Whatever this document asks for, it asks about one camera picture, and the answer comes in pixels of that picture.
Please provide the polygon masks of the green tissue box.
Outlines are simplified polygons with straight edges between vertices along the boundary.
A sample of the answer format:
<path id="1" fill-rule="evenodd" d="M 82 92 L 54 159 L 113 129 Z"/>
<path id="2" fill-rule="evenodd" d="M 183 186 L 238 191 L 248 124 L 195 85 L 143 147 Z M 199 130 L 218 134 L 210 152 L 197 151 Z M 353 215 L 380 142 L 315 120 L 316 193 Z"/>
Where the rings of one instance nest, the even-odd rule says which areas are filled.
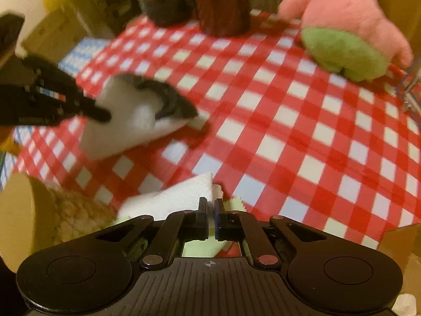
<path id="1" fill-rule="evenodd" d="M 123 222 L 140 215 L 150 215 L 154 220 L 164 220 L 168 215 L 180 210 L 197 210 L 199 198 L 191 202 L 174 203 L 154 196 L 130 197 L 117 212 L 117 222 Z M 228 258 L 240 256 L 239 244 L 231 241 L 217 241 L 215 239 L 215 223 L 213 203 L 208 203 L 209 238 L 207 240 L 194 240 L 186 243 L 183 248 L 183 257 L 190 258 Z"/>

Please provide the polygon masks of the pink starfish plush toy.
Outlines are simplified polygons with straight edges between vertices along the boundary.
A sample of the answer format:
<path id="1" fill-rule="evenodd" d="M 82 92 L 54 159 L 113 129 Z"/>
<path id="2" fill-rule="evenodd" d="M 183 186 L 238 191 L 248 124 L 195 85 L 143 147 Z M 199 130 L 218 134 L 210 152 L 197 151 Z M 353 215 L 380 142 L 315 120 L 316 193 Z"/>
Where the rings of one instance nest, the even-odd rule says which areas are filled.
<path id="1" fill-rule="evenodd" d="M 413 63 L 410 43 L 378 0 L 282 0 L 278 16 L 300 19 L 300 37 L 319 66 L 354 82 L 384 76 L 390 64 Z"/>

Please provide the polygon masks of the red white checkered tablecloth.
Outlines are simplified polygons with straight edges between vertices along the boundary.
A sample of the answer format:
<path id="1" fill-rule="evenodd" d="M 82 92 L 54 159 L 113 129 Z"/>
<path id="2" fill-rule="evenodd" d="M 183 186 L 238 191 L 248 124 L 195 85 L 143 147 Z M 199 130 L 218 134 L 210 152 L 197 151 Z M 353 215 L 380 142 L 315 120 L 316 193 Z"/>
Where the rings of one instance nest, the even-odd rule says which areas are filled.
<path id="1" fill-rule="evenodd" d="M 251 31 L 213 38 L 197 23 L 170 29 L 144 16 L 95 52 L 62 61 L 90 95 L 109 76 L 132 71 L 164 80 L 199 115 L 174 134 L 104 161 L 79 150 L 84 127 L 15 130 L 23 144 L 6 156 L 14 171 L 55 180 L 114 207 L 201 173 L 258 219 L 280 214 L 376 247 L 386 230 L 420 221 L 420 129 L 400 107 L 403 72 L 353 83 L 328 73 L 300 47 L 298 24 L 253 11 Z"/>

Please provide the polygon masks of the white grey sock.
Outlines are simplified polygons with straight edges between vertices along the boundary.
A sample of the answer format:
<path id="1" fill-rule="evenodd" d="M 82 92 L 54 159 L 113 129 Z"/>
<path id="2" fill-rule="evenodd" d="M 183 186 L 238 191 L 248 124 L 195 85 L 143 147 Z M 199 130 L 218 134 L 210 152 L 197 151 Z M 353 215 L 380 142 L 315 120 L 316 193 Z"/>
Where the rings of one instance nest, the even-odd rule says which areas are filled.
<path id="1" fill-rule="evenodd" d="M 198 116 L 196 106 L 170 84 L 134 73 L 111 76 L 96 99 L 111 119 L 86 122 L 79 144 L 91 160 L 111 156 L 172 134 Z"/>

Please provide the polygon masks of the dark red cylindrical canister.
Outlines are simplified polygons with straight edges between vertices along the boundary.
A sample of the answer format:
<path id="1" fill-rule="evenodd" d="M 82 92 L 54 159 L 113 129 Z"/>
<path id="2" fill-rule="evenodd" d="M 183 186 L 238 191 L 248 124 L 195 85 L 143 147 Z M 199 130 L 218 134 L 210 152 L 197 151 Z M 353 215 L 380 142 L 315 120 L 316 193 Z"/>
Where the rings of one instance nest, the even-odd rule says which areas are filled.
<path id="1" fill-rule="evenodd" d="M 250 29 L 249 0 L 194 0 L 200 29 L 214 37 L 234 37 Z"/>

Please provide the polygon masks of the brown cardboard box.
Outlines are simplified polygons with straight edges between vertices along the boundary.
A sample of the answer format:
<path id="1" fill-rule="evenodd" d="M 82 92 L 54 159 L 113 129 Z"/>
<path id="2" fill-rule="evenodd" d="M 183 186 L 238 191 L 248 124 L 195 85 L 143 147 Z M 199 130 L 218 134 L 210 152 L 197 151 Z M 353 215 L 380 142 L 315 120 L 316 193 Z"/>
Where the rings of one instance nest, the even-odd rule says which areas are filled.
<path id="1" fill-rule="evenodd" d="M 401 293 L 414 295 L 420 312 L 420 228 L 421 224 L 408 225 L 384 233 L 378 251 L 391 257 L 403 272 Z"/>

